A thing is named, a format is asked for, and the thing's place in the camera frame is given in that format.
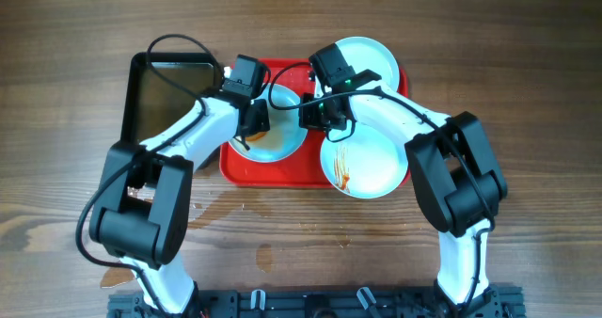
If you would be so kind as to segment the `orange green scrub sponge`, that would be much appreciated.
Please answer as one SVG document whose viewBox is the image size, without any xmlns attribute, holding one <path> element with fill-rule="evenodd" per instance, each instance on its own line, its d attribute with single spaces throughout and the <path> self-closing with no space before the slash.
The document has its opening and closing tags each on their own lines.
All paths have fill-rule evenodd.
<svg viewBox="0 0 602 318">
<path fill-rule="evenodd" d="M 254 142 L 257 141 L 263 137 L 265 137 L 268 134 L 268 132 L 259 132 L 257 134 L 254 135 L 249 135 L 245 137 L 246 142 Z"/>
</svg>

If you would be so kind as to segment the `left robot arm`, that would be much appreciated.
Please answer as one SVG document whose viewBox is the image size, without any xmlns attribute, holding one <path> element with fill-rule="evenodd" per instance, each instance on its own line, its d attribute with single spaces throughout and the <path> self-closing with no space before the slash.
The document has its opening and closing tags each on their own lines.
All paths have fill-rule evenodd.
<svg viewBox="0 0 602 318">
<path fill-rule="evenodd" d="M 76 227 L 76 246 L 90 262 L 123 268 L 142 292 L 111 317 L 200 317 L 198 285 L 179 253 L 189 214 L 194 172 L 222 144 L 268 127 L 258 97 L 267 67 L 239 55 L 231 74 L 194 96 L 192 109 L 161 134 L 141 143 L 120 140 L 109 150 L 101 182 Z M 102 245 L 112 261 L 86 251 L 82 235 Z"/>
</svg>

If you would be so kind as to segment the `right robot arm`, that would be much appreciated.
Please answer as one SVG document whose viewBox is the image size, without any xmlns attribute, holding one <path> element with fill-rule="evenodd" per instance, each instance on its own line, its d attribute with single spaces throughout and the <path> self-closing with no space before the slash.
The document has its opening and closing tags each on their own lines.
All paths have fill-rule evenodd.
<svg viewBox="0 0 602 318">
<path fill-rule="evenodd" d="M 417 203 L 439 233 L 436 288 L 457 316 L 484 302 L 486 239 L 507 182 L 480 121 L 427 109 L 399 93 L 399 67 L 374 40 L 349 38 L 309 58 L 316 91 L 299 104 L 304 127 L 345 132 L 368 126 L 402 151 Z"/>
</svg>

